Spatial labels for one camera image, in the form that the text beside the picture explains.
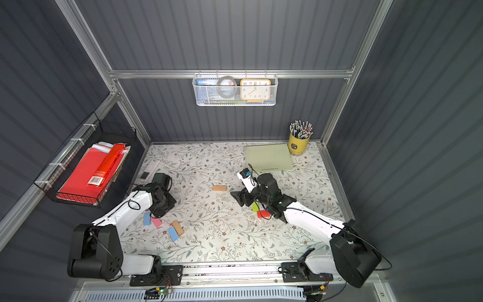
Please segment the red block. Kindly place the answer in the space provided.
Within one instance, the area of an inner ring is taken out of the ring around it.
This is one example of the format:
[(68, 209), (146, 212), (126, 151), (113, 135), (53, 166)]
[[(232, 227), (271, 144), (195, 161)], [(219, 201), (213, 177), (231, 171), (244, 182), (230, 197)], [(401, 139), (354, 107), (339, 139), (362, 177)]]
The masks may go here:
[(258, 211), (257, 216), (259, 218), (266, 218), (266, 219), (270, 219), (270, 217), (271, 217), (270, 213), (268, 211), (265, 211), (265, 210)]

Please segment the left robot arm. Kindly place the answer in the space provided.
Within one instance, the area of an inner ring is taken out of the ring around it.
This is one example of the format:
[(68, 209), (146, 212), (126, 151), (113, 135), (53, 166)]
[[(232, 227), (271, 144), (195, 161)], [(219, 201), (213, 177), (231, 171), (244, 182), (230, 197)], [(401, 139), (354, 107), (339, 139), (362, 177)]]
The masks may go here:
[(161, 218), (173, 209), (176, 200), (170, 194), (171, 186), (171, 176), (156, 173), (152, 182), (135, 186), (110, 212), (75, 227), (67, 263), (69, 277), (113, 282), (130, 276), (132, 286), (165, 279), (159, 256), (124, 255), (120, 237), (144, 211), (149, 211), (150, 218)]

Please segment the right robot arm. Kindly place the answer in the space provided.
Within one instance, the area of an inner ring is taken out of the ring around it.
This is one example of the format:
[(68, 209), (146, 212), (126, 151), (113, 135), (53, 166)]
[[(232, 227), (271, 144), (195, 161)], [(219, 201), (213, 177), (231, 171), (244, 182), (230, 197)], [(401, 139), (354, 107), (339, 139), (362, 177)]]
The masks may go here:
[(351, 286), (361, 288), (383, 259), (382, 254), (369, 242), (367, 233), (354, 219), (348, 222), (334, 220), (305, 207), (295, 198), (283, 194), (270, 173), (257, 177), (245, 168), (236, 175), (245, 188), (231, 192), (241, 206), (256, 204), (269, 216), (301, 228), (329, 245), (332, 263), (315, 249), (307, 250), (298, 260), (299, 274), (338, 273)]

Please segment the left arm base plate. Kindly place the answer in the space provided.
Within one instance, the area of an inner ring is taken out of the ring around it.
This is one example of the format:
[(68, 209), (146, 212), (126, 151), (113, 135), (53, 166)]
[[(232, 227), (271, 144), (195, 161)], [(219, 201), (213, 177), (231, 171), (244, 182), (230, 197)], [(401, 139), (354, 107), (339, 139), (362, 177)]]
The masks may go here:
[(158, 266), (153, 268), (152, 272), (146, 275), (133, 275), (130, 279), (130, 286), (178, 286), (181, 284), (183, 268), (182, 265)]

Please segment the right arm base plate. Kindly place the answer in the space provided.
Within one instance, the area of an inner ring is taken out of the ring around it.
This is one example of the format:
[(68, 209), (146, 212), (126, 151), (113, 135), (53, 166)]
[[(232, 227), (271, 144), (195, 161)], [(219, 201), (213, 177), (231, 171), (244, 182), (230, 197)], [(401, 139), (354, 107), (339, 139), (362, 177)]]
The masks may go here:
[(278, 271), (283, 276), (285, 283), (298, 282), (322, 282), (327, 283), (333, 281), (333, 275), (327, 273), (312, 273), (305, 264), (298, 262), (283, 262)]

